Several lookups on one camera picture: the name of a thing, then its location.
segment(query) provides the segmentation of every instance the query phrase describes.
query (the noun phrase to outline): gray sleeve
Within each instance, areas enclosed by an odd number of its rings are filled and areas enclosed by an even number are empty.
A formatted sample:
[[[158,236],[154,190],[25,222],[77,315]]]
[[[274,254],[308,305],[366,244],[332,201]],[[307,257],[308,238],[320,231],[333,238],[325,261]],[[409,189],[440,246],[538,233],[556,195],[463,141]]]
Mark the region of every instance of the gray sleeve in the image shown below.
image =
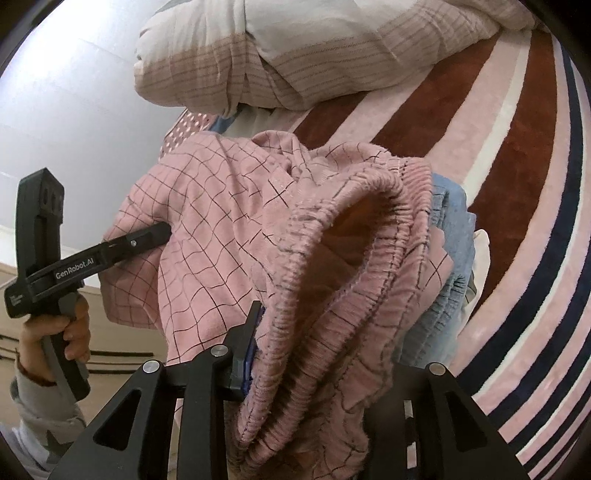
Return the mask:
[[[65,400],[58,387],[42,387],[18,370],[10,386],[21,424],[17,436],[36,464],[48,472],[86,427],[76,404]]]

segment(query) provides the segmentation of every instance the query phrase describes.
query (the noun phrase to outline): striped rug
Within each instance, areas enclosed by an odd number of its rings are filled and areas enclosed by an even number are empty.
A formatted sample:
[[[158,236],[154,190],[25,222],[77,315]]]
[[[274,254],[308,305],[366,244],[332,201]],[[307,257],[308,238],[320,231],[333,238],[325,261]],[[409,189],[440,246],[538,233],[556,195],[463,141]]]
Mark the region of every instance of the striped rug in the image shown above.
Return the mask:
[[[212,122],[187,112],[163,152]],[[491,269],[450,369],[530,477],[549,478],[591,410],[591,111],[561,45],[502,32],[396,87],[257,124],[309,148],[352,140],[426,157],[464,187]]]

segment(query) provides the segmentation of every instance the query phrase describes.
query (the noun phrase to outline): denim fabric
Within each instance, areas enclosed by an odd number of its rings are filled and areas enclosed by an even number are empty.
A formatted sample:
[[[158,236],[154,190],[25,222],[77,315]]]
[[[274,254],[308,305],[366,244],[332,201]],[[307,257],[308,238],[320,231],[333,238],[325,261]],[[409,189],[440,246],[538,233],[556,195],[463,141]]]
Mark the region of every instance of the denim fabric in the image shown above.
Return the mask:
[[[394,352],[396,361],[420,368],[431,362],[445,362],[455,349],[475,255],[476,216],[467,211],[466,193],[457,183],[438,174],[433,174],[430,222],[445,233],[444,248],[453,259],[453,271],[433,305]]]

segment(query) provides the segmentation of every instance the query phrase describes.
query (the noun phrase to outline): white stripe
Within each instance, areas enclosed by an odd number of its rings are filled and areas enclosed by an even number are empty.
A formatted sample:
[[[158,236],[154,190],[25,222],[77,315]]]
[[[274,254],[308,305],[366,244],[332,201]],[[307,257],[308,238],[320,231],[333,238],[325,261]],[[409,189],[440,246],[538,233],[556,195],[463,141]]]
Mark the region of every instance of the white stripe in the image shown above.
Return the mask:
[[[430,71],[431,68],[422,70],[399,85],[369,92],[327,143],[338,145],[350,141],[371,142],[425,81]]]
[[[580,78],[580,76],[577,76],[577,90],[579,92],[579,103],[581,104],[581,113],[583,113],[583,109],[588,108],[589,106],[588,106],[588,104],[586,104],[586,100],[585,100],[586,99],[586,91],[584,89],[584,83],[582,82],[582,79]],[[588,128],[589,128],[589,126],[586,125],[585,123],[583,123],[583,132],[588,131],[587,130]],[[576,217],[574,219],[573,234],[570,236],[569,245],[566,249],[566,255],[564,256],[562,264],[560,265],[560,269],[558,270],[558,274],[556,275],[556,278],[554,279],[554,283],[552,283],[552,288],[550,289],[550,292],[548,292],[548,295],[546,296],[546,298],[544,299],[544,302],[540,306],[540,309],[538,310],[534,320],[528,325],[528,327],[525,329],[524,333],[521,334],[519,339],[516,341],[516,343],[513,345],[511,350],[508,352],[506,357],[501,362],[499,368],[497,368],[497,370],[486,380],[486,382],[484,383],[482,388],[478,391],[478,393],[476,393],[476,395],[474,395],[474,399],[477,403],[482,398],[482,396],[485,395],[488,392],[488,390],[494,386],[494,383],[496,382],[498,377],[502,374],[502,372],[506,368],[508,368],[513,363],[515,357],[517,355],[519,355],[519,353],[521,353],[521,349],[522,349],[524,343],[530,337],[530,335],[532,333],[534,333],[537,328],[539,328],[541,319],[544,317],[544,314],[546,313],[548,305],[552,302],[552,299],[554,298],[554,295],[556,294],[556,291],[558,290],[558,286],[560,285],[560,282],[562,281],[562,277],[564,275],[564,272],[569,266],[570,256],[571,256],[574,244],[575,244],[576,237],[579,234],[579,225],[580,225],[581,214],[582,214],[582,206],[584,203],[585,180],[586,180],[586,176],[587,176],[587,168],[586,168],[587,137],[586,137],[586,135],[583,135],[583,162],[582,163],[583,163],[583,165],[582,165],[582,174],[581,174],[581,183],[580,183],[580,198],[579,198],[579,204],[577,205]]]
[[[591,132],[591,130],[590,130],[591,125],[588,125],[587,124],[587,121],[586,121],[587,115],[584,115],[583,112],[585,110],[588,111],[589,108],[591,108],[591,106],[589,105],[589,100],[587,98],[587,92],[586,92],[586,89],[585,89],[584,81],[581,78],[579,72],[577,71],[577,69],[576,69],[576,67],[574,65],[573,65],[573,71],[574,71],[574,75],[575,75],[575,79],[576,79],[576,83],[577,83],[577,91],[579,93],[579,103],[580,103],[580,107],[581,107],[581,117],[582,117],[582,122],[583,122],[583,132],[585,132],[583,134],[583,171],[582,171],[581,188],[580,188],[581,198],[579,200],[579,207],[577,208],[577,216],[576,216],[576,219],[575,219],[575,225],[578,226],[579,225],[579,222],[580,222],[581,206],[583,204],[583,194],[584,194],[584,188],[583,188],[583,186],[585,184],[586,170],[587,170],[586,169],[586,160],[587,160],[587,147],[588,147],[587,143],[588,143],[588,138],[587,138],[587,134],[586,133],[587,132]],[[562,265],[560,266],[560,271],[558,272],[558,276],[557,276],[556,280],[554,281],[554,284],[552,285],[552,289],[550,290],[550,293],[548,294],[548,296],[544,300],[544,303],[542,305],[542,308],[538,312],[538,315],[536,315],[536,317],[535,317],[532,325],[530,325],[528,327],[528,329],[524,332],[524,334],[521,336],[521,338],[519,339],[519,342],[514,346],[514,348],[519,348],[521,346],[521,340],[522,340],[522,338],[525,335],[529,335],[529,333],[531,333],[531,331],[537,327],[537,324],[538,324],[539,319],[541,317],[540,314],[543,314],[544,313],[545,307],[548,305],[549,301],[553,297],[553,295],[555,293],[555,290],[556,290],[556,287],[560,283],[560,279],[561,279],[562,273],[564,272],[564,269],[566,268],[566,264],[568,264],[569,256],[570,256],[570,250],[571,250],[571,247],[572,247],[572,245],[574,243],[574,238],[575,238],[575,235],[572,235],[571,238],[570,238],[569,247],[567,249],[566,256],[564,257],[564,261],[563,261]],[[563,404],[570,398],[570,396],[572,394],[572,391],[582,381],[581,378],[584,376],[586,370],[590,367],[590,365],[591,365],[591,359],[589,359],[587,361],[587,363],[585,364],[585,367],[581,371],[581,374],[577,378],[577,381],[575,382],[575,384],[572,386],[569,394],[565,396],[565,398],[563,399],[563,401],[560,403],[559,407],[554,411],[554,413],[552,414],[552,416],[549,418],[548,422],[546,422],[546,424],[540,430],[538,430],[538,432],[536,433],[536,435],[528,442],[527,445],[530,445],[531,442],[533,442],[537,438],[537,436],[540,435],[547,428],[547,426],[550,424],[550,422],[552,421],[552,419],[561,410]]]
[[[527,61],[530,56],[531,32],[525,35],[516,37],[521,43],[521,50],[515,62],[515,70],[511,84],[507,90],[505,100],[496,117],[495,123],[492,126],[491,133],[485,140],[476,160],[474,161],[470,172],[466,175],[462,187],[466,191],[468,206],[474,202],[478,191],[486,180],[486,176],[491,170],[492,164],[495,161],[503,140],[509,133],[511,122],[515,116],[517,103],[521,96],[521,89],[523,88],[523,81],[525,78],[525,71],[527,70]]]

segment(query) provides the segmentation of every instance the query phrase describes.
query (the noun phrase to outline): grid pattern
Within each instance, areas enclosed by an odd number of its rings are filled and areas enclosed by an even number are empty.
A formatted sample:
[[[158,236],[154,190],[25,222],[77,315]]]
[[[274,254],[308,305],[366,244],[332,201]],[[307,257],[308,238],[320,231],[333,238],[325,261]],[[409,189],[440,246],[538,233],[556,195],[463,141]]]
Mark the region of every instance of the grid pattern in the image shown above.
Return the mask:
[[[201,132],[121,206],[107,238],[159,221],[172,236],[101,275],[105,310],[163,331],[174,364],[222,341],[262,300],[229,463],[239,477],[288,478],[303,466],[286,447],[299,445],[316,456],[315,478],[348,478],[367,453],[362,412],[389,387],[396,340],[428,280],[445,276],[426,268],[446,264],[428,253],[430,203],[428,164],[375,145],[310,152],[285,132]]]

